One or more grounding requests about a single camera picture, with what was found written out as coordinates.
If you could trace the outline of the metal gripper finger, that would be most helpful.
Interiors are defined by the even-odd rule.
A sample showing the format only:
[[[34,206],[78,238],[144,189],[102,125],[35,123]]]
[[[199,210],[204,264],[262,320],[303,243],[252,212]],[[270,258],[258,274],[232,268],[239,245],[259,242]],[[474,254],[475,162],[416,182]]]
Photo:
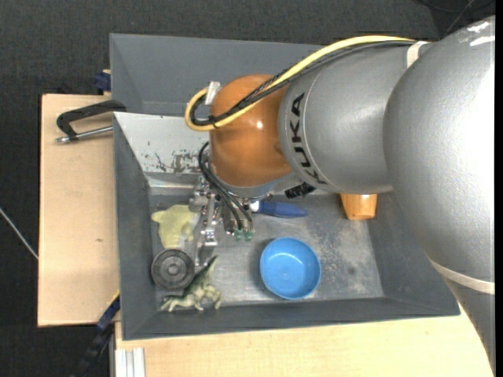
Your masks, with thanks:
[[[194,232],[194,262],[197,268],[207,266],[218,242],[214,230],[198,229]]]

